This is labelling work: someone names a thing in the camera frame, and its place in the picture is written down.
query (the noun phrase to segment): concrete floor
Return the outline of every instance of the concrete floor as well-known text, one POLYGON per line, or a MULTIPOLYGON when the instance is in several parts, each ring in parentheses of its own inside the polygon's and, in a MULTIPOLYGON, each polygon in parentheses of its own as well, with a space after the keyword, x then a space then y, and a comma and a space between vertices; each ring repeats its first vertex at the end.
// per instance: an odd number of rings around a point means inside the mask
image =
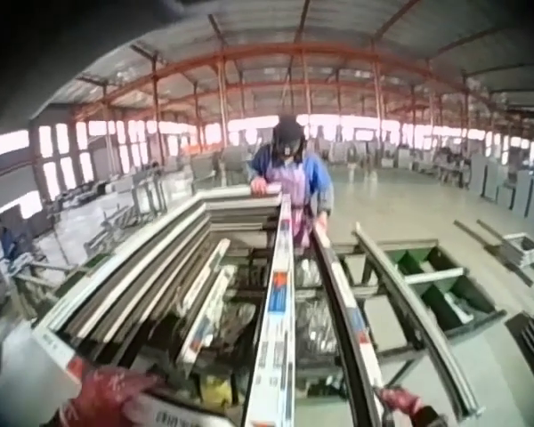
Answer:
MULTIPOLYGON (((336 209, 329 232, 333 241, 352 241, 351 230, 355 222, 360 222, 376 240, 438 238, 462 266, 470 269, 471 276, 487 290, 499 308, 507 310, 509 315, 534 311, 534 286, 528 288, 485 253, 476 241, 452 224, 454 220, 460 220, 473 226, 477 219, 483 219, 501 232, 526 231, 534 237, 534 230, 529 230, 526 222, 472 196, 466 190, 440 185, 433 178, 416 173, 383 170, 378 171, 377 181, 359 181, 360 177, 357 176, 354 184, 347 182, 346 173, 333 171, 333 175, 336 209)), ((114 209, 117 203, 122 205, 124 202, 126 195, 109 195, 64 214, 59 235, 70 262, 78 263, 85 259, 83 243, 98 232, 103 209, 114 209)), ((52 263, 62 263, 55 239, 43 238, 40 245, 52 263)), ((11 390, 17 377, 28 377, 29 359, 41 358, 37 354, 41 349, 35 348, 36 345, 24 336, 27 335, 20 332, 20 338, 11 335, 8 339, 10 342, 6 342, 12 347, 13 353, 8 352, 10 356, 4 361, 10 367, 10 373, 2 379, 0 376, 2 391, 4 388, 11 390), (23 356, 15 350, 21 348, 24 349, 23 356)), ((467 426, 534 427, 534 377, 504 325, 494 326, 483 335, 459 344, 454 350, 478 400, 486 407, 483 417, 471 421, 467 426)), ((47 379, 42 379, 43 372, 51 368, 32 368, 29 373, 31 379, 24 382, 28 383, 28 388, 25 388, 25 392, 16 392, 18 396, 27 396, 20 410, 33 407, 35 419, 39 421, 43 421, 47 413, 50 414, 53 407, 64 399, 61 396, 64 393, 57 391, 59 387, 56 383, 65 384, 63 389, 68 396, 75 392, 74 387, 58 375, 48 375, 47 379), (40 396, 52 393, 55 393, 54 401, 37 410, 43 406, 40 396)), ((386 381, 396 368, 384 367, 386 381)), ((420 394, 438 410, 447 414, 451 412, 441 383, 428 360, 421 362, 402 385, 420 394)), ((301 409, 300 414, 297 413, 297 425, 299 418, 305 422, 311 420, 312 423, 313 417, 320 424, 323 415, 330 423, 350 419, 348 409, 343 404, 324 407, 327 410, 322 410, 322 407, 301 409)))

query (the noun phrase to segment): red glove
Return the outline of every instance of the red glove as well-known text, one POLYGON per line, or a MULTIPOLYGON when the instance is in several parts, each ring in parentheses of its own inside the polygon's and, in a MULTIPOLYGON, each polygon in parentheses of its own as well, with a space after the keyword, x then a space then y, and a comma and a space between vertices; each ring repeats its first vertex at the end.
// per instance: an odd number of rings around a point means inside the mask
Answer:
POLYGON ((379 396, 388 407, 408 416, 415 415, 424 406, 418 396, 402 388, 382 389, 379 396))
POLYGON ((256 176, 250 185, 253 194, 265 194, 267 192, 267 181, 262 176, 256 176))
POLYGON ((122 414, 127 400, 154 387, 159 379, 122 367, 101 367, 87 374, 79 395, 60 409, 64 427, 128 427, 122 414))

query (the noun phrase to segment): person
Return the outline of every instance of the person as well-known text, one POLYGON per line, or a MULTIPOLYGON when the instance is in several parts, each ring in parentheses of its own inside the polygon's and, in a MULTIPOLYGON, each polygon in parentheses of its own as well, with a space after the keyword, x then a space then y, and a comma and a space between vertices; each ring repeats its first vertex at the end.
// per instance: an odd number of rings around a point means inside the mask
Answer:
POLYGON ((444 415, 439 415, 430 406, 411 392, 398 388, 381 389, 378 396, 386 407, 407 415, 413 427, 448 427, 444 415))
POLYGON ((327 229, 334 204, 334 188, 326 166, 305 148, 303 127, 294 116, 281 116, 273 128, 272 142, 259 148, 249 163, 252 193, 264 194, 268 184, 280 183, 283 193, 291 196, 293 234, 295 244, 301 247, 309 245, 312 220, 327 229), (315 195, 317 212, 313 215, 311 199, 315 195))
POLYGON ((124 406, 161 383, 154 375, 123 367, 99 367, 84 375, 81 391, 41 427, 133 427, 124 406))
POLYGON ((14 261, 18 255, 18 241, 16 240, 12 231, 2 224, 0 219, 0 244, 4 251, 4 258, 9 261, 14 261))

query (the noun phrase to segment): steel column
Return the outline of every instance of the steel column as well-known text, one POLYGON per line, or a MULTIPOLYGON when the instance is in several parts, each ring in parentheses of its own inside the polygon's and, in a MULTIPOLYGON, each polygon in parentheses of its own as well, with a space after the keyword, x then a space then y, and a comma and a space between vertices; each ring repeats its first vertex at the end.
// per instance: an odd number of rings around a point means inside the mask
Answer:
POLYGON ((199 115, 199 97, 198 84, 194 84, 194 109, 196 110, 196 142, 198 143, 200 151, 204 151, 202 146, 202 119, 199 115))
POLYGON ((157 142, 160 150, 160 164, 164 165, 164 141, 160 132, 160 102, 158 101, 158 77, 157 77, 157 58, 152 58, 152 104, 154 105, 154 121, 157 123, 157 142))
POLYGON ((416 87, 411 86, 411 148, 416 147, 416 124, 417 124, 417 112, 416 112, 416 87))
MULTIPOLYGON (((103 86, 103 98, 107 95, 107 86, 103 86)), ((109 112, 109 104, 104 103, 103 104, 103 118, 105 119, 105 147, 107 148, 107 157, 109 159, 109 173, 111 175, 114 175, 116 173, 115 171, 115 159, 114 159, 114 152, 113 152, 113 143, 110 139, 110 133, 109 133, 109 121, 110 121, 110 112, 109 112)))
POLYGON ((307 68, 307 61, 304 52, 301 52, 301 62, 303 63, 303 81, 304 81, 304 101, 306 102, 306 111, 308 115, 309 131, 311 128, 311 114, 312 114, 312 97, 311 86, 309 85, 309 70, 307 68))
MULTIPOLYGON (((372 43, 372 52, 376 51, 376 47, 372 43)), ((381 149, 384 144, 384 136, 382 131, 382 122, 384 120, 384 98, 382 95, 382 75, 380 64, 377 60, 372 61, 372 70, 374 74, 374 95, 376 96, 376 117, 378 122, 378 141, 381 149)))
POLYGON ((228 118, 227 118, 227 105, 225 100, 225 60, 220 60, 217 63, 217 78, 218 86, 220 88, 220 114, 221 114, 221 127, 222 127, 222 145, 227 147, 228 145, 228 118))

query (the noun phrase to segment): red steel beam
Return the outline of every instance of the red steel beam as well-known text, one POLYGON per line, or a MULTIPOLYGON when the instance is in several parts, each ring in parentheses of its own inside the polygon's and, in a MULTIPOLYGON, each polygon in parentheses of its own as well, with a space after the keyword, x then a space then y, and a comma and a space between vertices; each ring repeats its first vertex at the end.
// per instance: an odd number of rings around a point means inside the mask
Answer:
MULTIPOLYGON (((187 60, 171 63, 163 68, 159 68, 156 71, 155 77, 162 79, 174 74, 180 74, 182 72, 189 71, 194 68, 207 67, 215 64, 221 58, 225 60, 241 60, 245 58, 254 58, 261 56, 272 56, 275 54, 300 54, 304 52, 309 55, 330 56, 330 57, 343 57, 351 60, 362 60, 367 62, 379 61, 382 64, 386 64, 393 68, 403 68, 410 73, 419 75, 427 80, 446 85, 448 88, 455 92, 470 93, 471 98, 478 102, 485 104, 489 109, 498 109, 497 105, 492 102, 486 96, 476 93, 468 89, 461 82, 448 80, 445 77, 435 75, 428 67, 423 65, 407 62, 397 58, 389 53, 379 51, 369 51, 365 49, 350 47, 344 44, 326 43, 326 42, 305 42, 300 43, 267 43, 267 44, 247 44, 230 46, 221 52, 211 52, 208 54, 200 55, 187 60)), ((149 85, 152 79, 152 75, 140 77, 133 82, 123 85, 114 91, 111 91, 102 100, 96 101, 93 104, 85 106, 77 111, 76 120, 86 120, 89 116, 99 111, 103 103, 111 103, 118 98, 125 96, 131 91, 143 88, 149 85)), ((516 117, 509 117, 505 111, 499 111, 501 115, 508 119, 517 121, 516 117)))
MULTIPOLYGON (((266 88, 279 88, 282 85, 285 85, 286 82, 279 80, 279 81, 263 81, 263 82, 245 82, 243 84, 236 83, 236 84, 228 84, 225 87, 225 92, 227 94, 234 93, 234 92, 240 92, 240 91, 249 91, 249 90, 260 90, 260 89, 266 89, 266 88)), ((291 88, 302 88, 305 86, 304 80, 292 80, 290 82, 287 82, 287 85, 290 85, 291 88)), ((325 80, 309 80, 309 85, 311 87, 316 88, 329 88, 329 90, 335 91, 336 87, 338 86, 341 88, 341 90, 346 89, 350 90, 351 92, 374 92, 374 84, 373 83, 359 83, 354 81, 347 81, 347 80, 341 80, 339 82, 327 82, 325 80)), ((397 95, 398 97, 409 97, 408 91, 401 91, 399 86, 385 86, 382 89, 384 93, 388 93, 390 95, 397 95)), ((215 97, 218 96, 219 88, 213 89, 210 91, 200 92, 198 93, 198 101, 202 101, 203 98, 206 97, 215 97)), ((185 96, 182 96, 181 98, 177 98, 175 100, 171 100, 168 102, 164 102, 160 105, 160 109, 162 111, 166 111, 167 109, 170 109, 178 104, 186 104, 188 102, 191 102, 194 100, 194 94, 188 94, 185 96)), ((136 114, 134 114, 134 119, 141 120, 144 117, 151 116, 153 114, 152 109, 144 109, 136 114)))

